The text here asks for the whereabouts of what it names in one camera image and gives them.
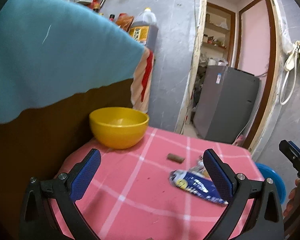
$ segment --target checkered tablecloth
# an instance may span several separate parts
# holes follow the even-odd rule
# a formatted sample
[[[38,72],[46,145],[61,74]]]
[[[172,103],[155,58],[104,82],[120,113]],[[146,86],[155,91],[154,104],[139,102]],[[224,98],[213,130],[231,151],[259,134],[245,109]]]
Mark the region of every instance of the checkered tablecloth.
[[[208,148],[235,173],[263,180],[246,149],[151,127],[137,145],[127,150],[112,150],[92,139],[72,153],[59,172],[69,172],[91,148],[100,150],[101,165],[76,205],[102,240],[203,239],[225,207],[173,187],[168,177],[171,171],[196,165],[199,155]],[[166,159],[168,153],[186,160],[174,163]],[[249,200],[231,237],[241,231],[251,204]],[[52,206],[63,233],[71,237],[56,203]]]

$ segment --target pink wall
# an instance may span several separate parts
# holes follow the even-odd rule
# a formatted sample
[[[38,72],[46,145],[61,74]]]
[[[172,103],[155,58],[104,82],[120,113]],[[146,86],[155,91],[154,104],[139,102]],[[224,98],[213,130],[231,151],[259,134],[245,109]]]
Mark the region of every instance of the pink wall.
[[[268,70],[270,54],[270,26],[266,1],[262,0],[242,14],[242,39],[238,69],[261,75]],[[255,116],[262,98],[266,75],[260,77],[260,87],[252,115]],[[254,117],[244,132],[248,134]]]

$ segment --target brown snack stick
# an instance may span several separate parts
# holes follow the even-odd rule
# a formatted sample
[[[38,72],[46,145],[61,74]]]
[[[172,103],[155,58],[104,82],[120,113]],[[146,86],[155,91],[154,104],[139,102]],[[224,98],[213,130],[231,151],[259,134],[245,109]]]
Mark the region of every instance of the brown snack stick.
[[[185,158],[180,157],[178,155],[175,155],[173,153],[169,153],[168,156],[167,156],[167,160],[170,160],[170,161],[173,161],[173,162],[176,162],[176,163],[183,163]]]

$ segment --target oil bottle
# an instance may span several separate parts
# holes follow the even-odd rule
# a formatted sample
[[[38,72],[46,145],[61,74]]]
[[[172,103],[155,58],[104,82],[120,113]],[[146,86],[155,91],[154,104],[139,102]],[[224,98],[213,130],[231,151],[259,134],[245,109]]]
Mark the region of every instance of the oil bottle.
[[[153,52],[158,30],[157,18],[148,7],[135,19],[131,25],[129,34]]]

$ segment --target yellow bowl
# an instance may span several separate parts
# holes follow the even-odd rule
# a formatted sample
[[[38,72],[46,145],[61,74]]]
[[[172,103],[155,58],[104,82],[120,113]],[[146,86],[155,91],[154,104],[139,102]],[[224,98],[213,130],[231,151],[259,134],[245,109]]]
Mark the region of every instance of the yellow bowl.
[[[90,113],[89,120],[99,142],[113,149],[126,149],[143,138],[149,116],[132,108],[105,107]]]

